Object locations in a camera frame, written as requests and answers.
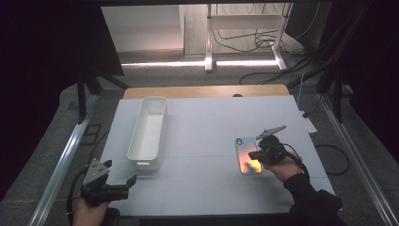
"sleeve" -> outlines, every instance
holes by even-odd
[[[337,216],[342,201],[325,190],[316,191],[304,174],[290,177],[284,182],[284,187],[294,199],[290,215],[295,225],[346,225]]]

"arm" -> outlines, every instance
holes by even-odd
[[[337,216],[343,206],[341,200],[325,190],[316,191],[294,160],[285,157],[276,166],[263,166],[293,195],[295,204],[290,209],[293,225],[346,225]]]
[[[104,220],[109,202],[97,206],[89,205],[85,199],[79,198],[73,213],[73,226],[100,226]]]

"white wall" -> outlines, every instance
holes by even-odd
[[[179,6],[103,7],[117,52],[183,49]]]

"smartphone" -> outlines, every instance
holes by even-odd
[[[256,141],[254,137],[241,137],[235,140],[240,170],[245,175],[255,175],[262,172],[261,163],[251,160],[248,153],[256,152]]]

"human hand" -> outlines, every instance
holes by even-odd
[[[290,152],[293,156],[297,156],[296,153]],[[288,178],[297,175],[299,173],[302,173],[302,169],[297,165],[297,163],[294,161],[294,159],[285,156],[284,159],[282,159],[277,165],[271,166],[271,165],[266,165],[263,163],[263,167],[266,170],[270,170],[275,174],[275,176],[281,181],[285,182]]]
[[[79,198],[73,212],[73,226],[99,226],[104,220],[109,202],[92,206],[85,199]]]

